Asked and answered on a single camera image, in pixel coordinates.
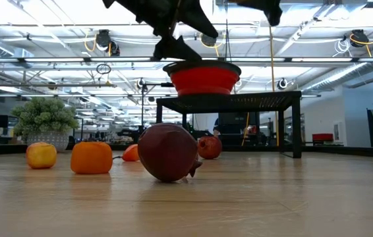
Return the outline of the orange persimmon fruit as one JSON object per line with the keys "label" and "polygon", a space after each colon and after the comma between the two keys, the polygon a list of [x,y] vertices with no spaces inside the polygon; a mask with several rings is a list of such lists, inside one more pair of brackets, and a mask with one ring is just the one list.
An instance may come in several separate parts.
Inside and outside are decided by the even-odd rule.
{"label": "orange persimmon fruit", "polygon": [[71,153],[71,171],[76,174],[105,174],[113,165],[111,147],[104,142],[80,142]]}

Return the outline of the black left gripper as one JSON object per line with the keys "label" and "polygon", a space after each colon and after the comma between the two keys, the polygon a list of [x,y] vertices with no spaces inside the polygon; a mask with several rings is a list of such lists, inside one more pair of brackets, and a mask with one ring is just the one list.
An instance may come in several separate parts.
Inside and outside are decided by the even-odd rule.
{"label": "black left gripper", "polygon": [[156,61],[173,58],[185,61],[201,61],[197,52],[180,36],[172,35],[177,22],[182,22],[206,36],[217,38],[218,32],[205,15],[200,0],[102,0],[108,9],[118,3],[136,16],[137,23],[151,26],[155,36],[164,36],[155,45],[153,58]]}

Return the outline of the dark red pomegranate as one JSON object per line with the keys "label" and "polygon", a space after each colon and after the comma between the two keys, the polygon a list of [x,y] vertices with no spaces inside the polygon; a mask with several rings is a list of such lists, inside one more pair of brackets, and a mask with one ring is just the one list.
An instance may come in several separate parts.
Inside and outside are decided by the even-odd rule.
{"label": "dark red pomegranate", "polygon": [[139,137],[138,154],[144,168],[162,182],[194,176],[202,166],[197,141],[182,126],[173,123],[147,128]]}

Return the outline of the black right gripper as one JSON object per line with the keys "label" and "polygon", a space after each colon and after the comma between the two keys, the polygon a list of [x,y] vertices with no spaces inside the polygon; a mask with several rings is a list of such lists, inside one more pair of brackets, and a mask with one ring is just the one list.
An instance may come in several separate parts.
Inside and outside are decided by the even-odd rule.
{"label": "black right gripper", "polygon": [[237,4],[253,9],[264,9],[264,14],[270,26],[280,23],[282,10],[279,6],[281,0],[237,0]]}

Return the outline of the black aluminium table frame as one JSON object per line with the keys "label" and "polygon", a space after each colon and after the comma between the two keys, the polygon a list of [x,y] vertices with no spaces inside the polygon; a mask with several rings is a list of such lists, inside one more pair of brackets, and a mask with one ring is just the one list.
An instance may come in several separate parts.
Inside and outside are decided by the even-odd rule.
{"label": "black aluminium table frame", "polygon": [[[24,153],[27,145],[0,144],[0,155]],[[252,147],[252,146],[223,146],[222,151],[229,152],[280,152],[278,147]],[[373,147],[342,147],[342,146],[302,146],[301,151],[314,153],[334,153],[342,155],[358,155],[373,157]]]}

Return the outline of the red grey collapsible colander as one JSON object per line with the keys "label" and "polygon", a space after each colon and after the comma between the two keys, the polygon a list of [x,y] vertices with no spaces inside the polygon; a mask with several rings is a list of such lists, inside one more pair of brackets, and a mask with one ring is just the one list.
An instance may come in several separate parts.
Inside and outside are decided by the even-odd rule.
{"label": "red grey collapsible colander", "polygon": [[197,94],[229,95],[240,80],[241,69],[215,60],[177,61],[163,67],[178,96]]}

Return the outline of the red box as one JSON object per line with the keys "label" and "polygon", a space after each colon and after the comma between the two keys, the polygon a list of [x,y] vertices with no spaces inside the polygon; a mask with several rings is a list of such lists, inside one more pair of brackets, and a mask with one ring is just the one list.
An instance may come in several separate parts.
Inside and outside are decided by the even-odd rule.
{"label": "red box", "polygon": [[328,133],[320,133],[320,134],[313,134],[312,135],[312,141],[313,142],[333,142],[334,137],[333,134]]}

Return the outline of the black perforated metal stand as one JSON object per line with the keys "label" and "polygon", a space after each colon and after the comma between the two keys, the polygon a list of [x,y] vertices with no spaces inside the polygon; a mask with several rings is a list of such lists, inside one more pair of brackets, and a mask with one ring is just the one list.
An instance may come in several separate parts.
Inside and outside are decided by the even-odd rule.
{"label": "black perforated metal stand", "polygon": [[275,111],[278,113],[277,150],[284,152],[284,111],[292,108],[293,143],[291,150],[293,154],[291,157],[300,159],[302,157],[301,97],[300,91],[168,97],[156,100],[156,122],[162,122],[164,107],[182,114],[183,126],[187,124],[188,114]]}

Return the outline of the green plant in white pot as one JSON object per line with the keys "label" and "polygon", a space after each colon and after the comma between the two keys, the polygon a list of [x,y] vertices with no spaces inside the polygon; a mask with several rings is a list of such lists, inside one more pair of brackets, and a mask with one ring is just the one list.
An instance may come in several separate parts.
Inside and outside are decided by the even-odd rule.
{"label": "green plant in white pot", "polygon": [[70,131],[77,129],[75,109],[57,98],[35,97],[16,106],[11,114],[18,119],[14,133],[28,145],[45,142],[64,152],[69,145]]}

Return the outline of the small red apple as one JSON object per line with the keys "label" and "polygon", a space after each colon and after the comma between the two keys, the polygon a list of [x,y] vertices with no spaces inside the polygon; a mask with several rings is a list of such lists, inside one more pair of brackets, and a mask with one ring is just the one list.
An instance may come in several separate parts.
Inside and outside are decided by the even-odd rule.
{"label": "small red apple", "polygon": [[198,156],[203,159],[217,159],[221,151],[222,143],[216,136],[204,136],[198,140]]}

